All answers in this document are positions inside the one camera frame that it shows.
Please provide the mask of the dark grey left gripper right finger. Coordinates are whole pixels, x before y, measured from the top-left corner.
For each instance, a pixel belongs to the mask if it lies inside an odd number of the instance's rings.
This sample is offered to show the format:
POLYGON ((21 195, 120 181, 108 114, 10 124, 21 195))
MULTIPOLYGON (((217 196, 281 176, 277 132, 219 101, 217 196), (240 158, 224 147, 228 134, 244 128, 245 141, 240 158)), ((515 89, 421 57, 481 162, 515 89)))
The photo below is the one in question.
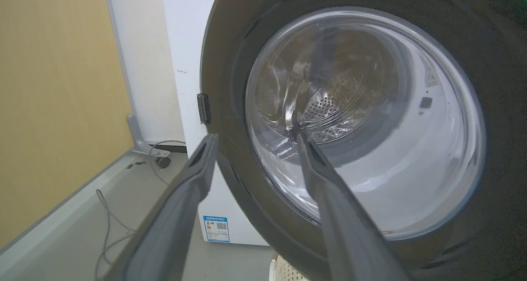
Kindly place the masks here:
POLYGON ((305 187, 318 205, 333 281, 408 281, 410 274, 348 185, 306 133, 297 137, 305 187))

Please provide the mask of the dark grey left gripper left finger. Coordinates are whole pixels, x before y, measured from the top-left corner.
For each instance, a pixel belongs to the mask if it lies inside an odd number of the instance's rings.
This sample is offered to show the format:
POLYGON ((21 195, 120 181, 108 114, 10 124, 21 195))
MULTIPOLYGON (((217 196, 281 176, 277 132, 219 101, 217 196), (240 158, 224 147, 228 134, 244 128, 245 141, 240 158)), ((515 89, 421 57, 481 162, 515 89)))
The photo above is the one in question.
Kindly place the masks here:
POLYGON ((198 206, 208 195, 217 134, 200 142, 104 275, 106 281, 180 281, 198 206))

